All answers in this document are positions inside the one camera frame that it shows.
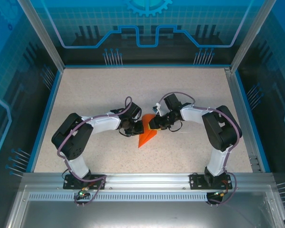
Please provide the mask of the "blue enclosure edge strip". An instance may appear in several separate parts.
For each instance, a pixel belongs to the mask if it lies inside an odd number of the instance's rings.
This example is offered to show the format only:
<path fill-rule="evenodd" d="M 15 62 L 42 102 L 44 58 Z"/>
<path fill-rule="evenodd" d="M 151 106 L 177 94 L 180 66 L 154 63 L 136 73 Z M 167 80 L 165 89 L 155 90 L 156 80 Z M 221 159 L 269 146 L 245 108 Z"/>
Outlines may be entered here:
<path fill-rule="evenodd" d="M 55 102 L 55 98 L 57 96 L 57 92 L 58 92 L 58 88 L 61 82 L 61 78 L 62 78 L 63 72 L 58 71 L 56 76 L 55 76 L 55 80 L 54 83 L 52 85 L 52 89 L 50 91 L 49 97 L 48 97 L 48 101 L 47 101 L 47 105 L 45 107 L 44 110 L 44 114 L 39 126 L 39 130 L 38 130 L 38 134 L 36 136 L 34 145 L 33 145 L 33 149 L 30 155 L 30 159 L 26 168 L 26 172 L 33 172 L 38 160 L 38 156 L 40 153 L 40 148 L 45 136 L 45 132 L 47 129 L 47 125 L 49 122 L 49 118 L 54 106 L 54 102 Z"/>
<path fill-rule="evenodd" d="M 248 124 L 248 135 L 252 137 L 252 139 L 249 139 L 249 142 L 252 146 L 253 154 L 258 159 L 260 171 L 261 172 L 271 172 L 268 161 L 267 161 L 267 157 L 266 157 L 266 154 L 265 154 L 265 151 L 264 151 L 264 148 L 263 148 L 263 145 L 262 145 L 262 142 L 261 142 L 258 130 L 257 130 L 257 126 L 253 118 L 252 109 L 248 102 L 247 93 L 244 89 L 242 80 L 237 70 L 235 72 L 235 78 L 236 78 L 236 82 L 238 84 L 240 94 L 241 94 L 241 97 L 243 98 L 243 103 L 245 106 L 244 111 L 245 111 L 245 115 L 247 116 L 246 122 Z"/>

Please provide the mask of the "orange paper sheet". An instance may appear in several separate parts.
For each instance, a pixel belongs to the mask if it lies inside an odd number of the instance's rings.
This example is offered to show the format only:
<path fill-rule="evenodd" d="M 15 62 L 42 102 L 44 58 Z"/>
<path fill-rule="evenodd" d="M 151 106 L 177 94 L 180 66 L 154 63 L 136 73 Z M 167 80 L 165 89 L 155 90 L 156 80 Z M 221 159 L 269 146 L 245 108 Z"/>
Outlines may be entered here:
<path fill-rule="evenodd" d="M 153 138 L 157 134 L 157 130 L 151 130 L 149 128 L 149 122 L 152 118 L 155 117 L 155 114 L 145 114 L 142 117 L 143 124 L 143 134 L 139 135 L 138 148 L 141 148 L 144 144 L 146 144 L 151 138 Z"/>

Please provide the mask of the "grey metal panel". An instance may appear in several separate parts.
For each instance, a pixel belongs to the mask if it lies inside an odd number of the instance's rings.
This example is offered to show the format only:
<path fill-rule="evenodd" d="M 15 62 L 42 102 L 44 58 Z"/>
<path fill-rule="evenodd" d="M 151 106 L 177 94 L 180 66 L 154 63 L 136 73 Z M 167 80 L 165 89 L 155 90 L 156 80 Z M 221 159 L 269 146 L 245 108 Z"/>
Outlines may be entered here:
<path fill-rule="evenodd" d="M 69 193 L 21 192 L 3 228 L 285 228 L 274 190 L 238 192 L 220 205 L 191 192 L 101 192 L 85 206 Z"/>

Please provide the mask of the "aluminium mounting rail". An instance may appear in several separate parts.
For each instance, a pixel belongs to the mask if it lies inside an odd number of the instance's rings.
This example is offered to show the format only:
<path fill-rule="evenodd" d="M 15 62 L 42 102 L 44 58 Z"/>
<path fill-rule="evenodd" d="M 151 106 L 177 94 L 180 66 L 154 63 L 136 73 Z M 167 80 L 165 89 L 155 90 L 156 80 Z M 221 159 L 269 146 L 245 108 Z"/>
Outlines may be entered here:
<path fill-rule="evenodd" d="M 236 173 L 232 185 L 239 191 L 275 190 L 271 173 Z M 59 191 L 63 180 L 60 173 L 25 173 L 19 189 L 26 191 Z M 110 173 L 105 191 L 189 191 L 188 173 Z"/>

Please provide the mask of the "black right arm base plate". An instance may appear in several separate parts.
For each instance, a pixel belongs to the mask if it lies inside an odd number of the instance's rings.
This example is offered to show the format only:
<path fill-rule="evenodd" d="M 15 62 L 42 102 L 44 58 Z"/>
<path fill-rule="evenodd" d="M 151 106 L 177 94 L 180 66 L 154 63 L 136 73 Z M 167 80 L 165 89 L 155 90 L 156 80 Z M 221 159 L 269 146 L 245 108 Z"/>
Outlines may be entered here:
<path fill-rule="evenodd" d="M 233 189 L 231 177 L 228 174 L 221 174 L 212 177 L 210 174 L 193 173 L 189 176 L 191 190 L 225 190 Z"/>

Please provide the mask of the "aluminium side rail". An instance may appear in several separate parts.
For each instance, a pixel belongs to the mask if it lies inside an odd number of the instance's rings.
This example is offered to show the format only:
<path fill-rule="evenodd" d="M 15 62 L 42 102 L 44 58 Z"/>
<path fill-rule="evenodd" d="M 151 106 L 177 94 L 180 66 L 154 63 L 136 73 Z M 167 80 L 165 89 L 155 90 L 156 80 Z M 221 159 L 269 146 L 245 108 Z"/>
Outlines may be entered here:
<path fill-rule="evenodd" d="M 252 172 L 262 173 L 263 168 L 262 162 L 259 161 L 259 148 L 255 141 L 255 136 L 252 130 L 239 82 L 236 75 L 233 74 L 228 67 L 226 67 L 224 70 L 237 113 L 238 124 L 242 130 L 242 139 L 247 150 Z"/>

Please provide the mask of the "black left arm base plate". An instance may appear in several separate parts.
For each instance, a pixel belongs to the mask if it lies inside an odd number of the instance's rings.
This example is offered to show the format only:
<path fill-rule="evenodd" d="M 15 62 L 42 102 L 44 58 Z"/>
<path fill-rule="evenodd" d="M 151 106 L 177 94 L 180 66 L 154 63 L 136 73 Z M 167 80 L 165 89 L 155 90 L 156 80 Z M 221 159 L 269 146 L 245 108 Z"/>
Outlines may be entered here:
<path fill-rule="evenodd" d="M 102 181 L 94 181 L 94 182 L 84 182 L 76 179 L 72 174 L 68 174 L 64 177 L 63 189 L 64 190 L 81 190 L 84 187 L 89 188 L 90 190 L 97 190 Z"/>

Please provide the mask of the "aluminium frame post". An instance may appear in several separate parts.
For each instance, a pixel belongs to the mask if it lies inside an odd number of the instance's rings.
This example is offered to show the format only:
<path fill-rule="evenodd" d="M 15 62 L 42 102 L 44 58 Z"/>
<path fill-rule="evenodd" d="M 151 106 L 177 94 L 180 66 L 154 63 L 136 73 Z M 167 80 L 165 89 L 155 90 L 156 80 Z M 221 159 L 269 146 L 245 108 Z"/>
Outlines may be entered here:
<path fill-rule="evenodd" d="M 273 8 L 276 0 L 264 0 L 260 10 L 258 11 L 251 27 L 249 28 L 242 44 L 240 45 L 231 65 L 230 65 L 230 73 L 235 74 L 238 69 L 240 63 L 248 52 L 250 46 L 252 45 L 254 39 L 257 34 L 261 30 L 266 18 L 268 17 L 271 9 Z"/>
<path fill-rule="evenodd" d="M 44 45 L 55 66 L 61 73 L 63 73 L 65 65 L 32 3 L 30 2 L 30 0 L 17 0 L 17 2 L 19 3 L 28 20 L 30 21 L 33 29 L 35 30 L 42 44 Z"/>

